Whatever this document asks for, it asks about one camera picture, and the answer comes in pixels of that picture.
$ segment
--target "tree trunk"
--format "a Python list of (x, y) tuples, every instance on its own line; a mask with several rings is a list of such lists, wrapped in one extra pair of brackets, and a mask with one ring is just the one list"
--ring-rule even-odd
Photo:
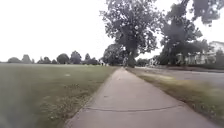
[(129, 53), (127, 65), (131, 68), (135, 67), (135, 51)]

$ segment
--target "sidewalk crack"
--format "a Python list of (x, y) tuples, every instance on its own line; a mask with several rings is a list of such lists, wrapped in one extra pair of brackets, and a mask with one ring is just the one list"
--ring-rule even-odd
[(164, 107), (164, 108), (151, 108), (151, 109), (131, 109), (131, 110), (113, 110), (113, 109), (99, 109), (99, 108), (91, 108), (91, 107), (84, 107), (83, 109), (86, 110), (94, 110), (94, 111), (109, 111), (109, 112), (149, 112), (149, 111), (159, 111), (159, 110), (166, 110), (166, 109), (172, 109), (177, 107), (183, 107), (184, 105), (175, 105), (170, 107)]

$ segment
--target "grass strip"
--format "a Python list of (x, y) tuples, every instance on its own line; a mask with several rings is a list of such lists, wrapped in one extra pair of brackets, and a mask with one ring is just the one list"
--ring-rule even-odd
[(224, 90), (206, 83), (145, 73), (140, 69), (127, 70), (224, 127)]

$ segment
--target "sky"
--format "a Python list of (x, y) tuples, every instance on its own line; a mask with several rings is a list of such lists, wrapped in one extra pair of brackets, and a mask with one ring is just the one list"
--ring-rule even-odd
[[(169, 10), (174, 2), (158, 0), (156, 5)], [(36, 61), (45, 56), (55, 59), (61, 53), (70, 56), (74, 50), (83, 58), (86, 53), (97, 59), (102, 57), (105, 48), (113, 43), (99, 16), (106, 7), (104, 3), (105, 0), (0, 0), (0, 61), (22, 59), (24, 54)], [(208, 41), (224, 41), (223, 23), (224, 12), (212, 27), (200, 21), (196, 25)], [(140, 57), (151, 58), (160, 51), (161, 48)]]

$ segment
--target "tree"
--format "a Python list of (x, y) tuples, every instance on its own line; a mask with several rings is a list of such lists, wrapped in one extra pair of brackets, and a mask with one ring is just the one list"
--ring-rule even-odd
[(77, 51), (74, 51), (71, 54), (70, 61), (72, 64), (80, 64), (81, 58), (81, 55)]
[(103, 54), (103, 62), (109, 65), (120, 65), (123, 63), (125, 51), (120, 44), (111, 44), (105, 49)]
[(51, 64), (51, 60), (48, 57), (44, 57), (43, 64)]
[(218, 50), (216, 52), (216, 61), (215, 61), (215, 64), (217, 66), (224, 66), (224, 53), (222, 50)]
[(32, 64), (35, 64), (35, 60), (34, 59), (32, 59)]
[(89, 64), (97, 65), (98, 64), (98, 61), (96, 60), (95, 57), (93, 57), (92, 59), (89, 60)]
[(90, 60), (91, 58), (90, 58), (90, 55), (89, 55), (89, 53), (87, 53), (86, 55), (85, 55), (85, 60)]
[(136, 65), (139, 66), (139, 67), (144, 67), (146, 66), (146, 64), (148, 64), (149, 61), (147, 59), (142, 59), (142, 58), (139, 58), (136, 62)]
[(67, 64), (69, 62), (69, 57), (67, 54), (62, 53), (57, 57), (57, 61), (59, 64)]
[(55, 59), (53, 59), (52, 64), (58, 64), (58, 62)]
[(32, 63), (31, 60), (30, 60), (29, 55), (27, 55), (27, 54), (23, 55), (22, 62), (23, 62), (24, 64), (31, 64), (31, 63)]
[(134, 67), (136, 53), (156, 48), (154, 33), (159, 31), (162, 13), (147, 0), (108, 0), (107, 5), (101, 12), (106, 33), (125, 48), (128, 66)]
[(198, 40), (202, 36), (201, 31), (185, 14), (186, 12), (181, 10), (181, 4), (174, 4), (166, 15), (162, 29), (164, 37), (161, 41), (164, 50), (160, 56), (163, 64), (174, 64), (178, 54), (181, 54), (182, 62), (185, 64), (187, 56), (209, 50), (206, 40)]
[(19, 60), (17, 57), (9, 58), (8, 63), (21, 63), (21, 60)]
[(89, 53), (87, 53), (86, 55), (85, 55), (85, 60), (83, 61), (83, 64), (90, 64), (91, 62), (91, 58), (90, 58), (90, 55), (89, 55)]
[[(186, 15), (189, 1), (182, 0), (173, 11), (179, 15)], [(211, 24), (213, 20), (219, 18), (219, 10), (223, 8), (224, 0), (193, 0), (191, 6), (190, 13), (194, 14), (192, 21), (201, 17), (202, 23)]]
[(40, 60), (37, 61), (38, 64), (43, 64), (44, 60), (42, 59), (42, 57), (40, 57)]

